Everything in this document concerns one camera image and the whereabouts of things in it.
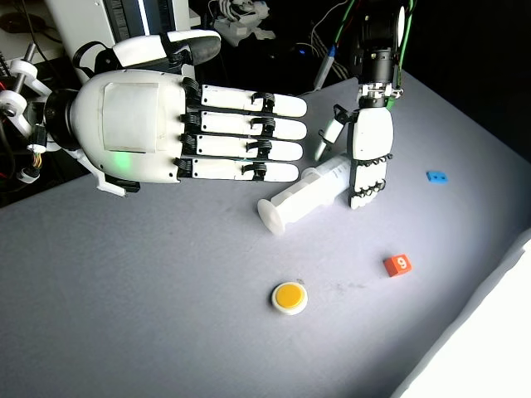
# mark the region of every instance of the white plastic syringe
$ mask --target white plastic syringe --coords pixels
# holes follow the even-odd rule
[[[316,168],[307,168],[299,182],[270,201],[260,199],[258,214],[271,232],[282,235],[287,223],[300,220],[318,206],[332,203],[348,188],[349,178],[350,159],[343,153]]]

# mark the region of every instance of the metal rod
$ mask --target metal rod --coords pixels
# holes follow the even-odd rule
[[[22,58],[25,62],[31,62],[33,59],[33,56],[35,55],[35,50],[37,46],[35,46],[35,43],[31,42],[30,45],[27,47],[26,55],[24,58]],[[12,91],[16,92],[17,94],[20,94],[22,87],[24,86],[24,80],[26,79],[26,75],[23,73],[17,74],[17,79],[15,80],[15,84],[13,85]]]

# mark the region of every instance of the button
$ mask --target button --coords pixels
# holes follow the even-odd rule
[[[288,315],[296,315],[306,308],[308,294],[302,284],[287,282],[275,288],[271,296],[273,306]]]

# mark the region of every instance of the white light strip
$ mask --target white light strip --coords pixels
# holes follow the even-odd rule
[[[136,0],[140,8],[140,17],[142,18],[142,26],[144,27],[144,35],[149,36],[148,17],[146,16],[146,8],[144,7],[144,0]]]

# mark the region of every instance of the blue lego brick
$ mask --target blue lego brick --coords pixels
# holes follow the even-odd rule
[[[447,184],[448,177],[443,172],[427,172],[428,180],[433,184]]]

